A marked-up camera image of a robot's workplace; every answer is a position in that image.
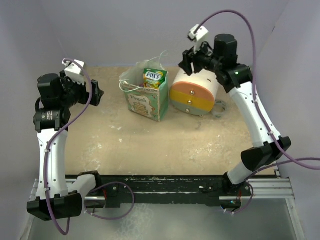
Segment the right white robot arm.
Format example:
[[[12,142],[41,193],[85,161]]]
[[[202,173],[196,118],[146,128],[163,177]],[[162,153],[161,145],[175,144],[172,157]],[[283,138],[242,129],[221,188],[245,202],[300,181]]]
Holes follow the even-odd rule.
[[[288,136],[281,136],[268,116],[261,119],[265,108],[253,85],[250,67],[238,63],[238,42],[233,35],[217,35],[213,47],[193,33],[188,39],[194,42],[194,47],[183,52],[179,67],[188,76],[201,70],[214,73],[241,112],[251,136],[252,147],[241,152],[240,163],[223,176],[222,190],[233,196],[256,171],[279,160],[292,142]]]

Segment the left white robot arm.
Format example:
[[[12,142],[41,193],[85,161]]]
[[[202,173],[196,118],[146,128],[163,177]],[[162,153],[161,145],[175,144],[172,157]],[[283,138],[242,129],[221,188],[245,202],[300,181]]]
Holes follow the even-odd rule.
[[[78,217],[89,193],[98,196],[103,191],[99,173],[82,172],[76,181],[67,185],[65,149],[71,121],[70,109],[76,104],[98,106],[104,92],[96,80],[91,90],[86,88],[82,73],[48,73],[38,78],[40,97],[35,103],[33,123],[40,150],[39,183],[35,200],[27,203],[27,212],[50,221]]]

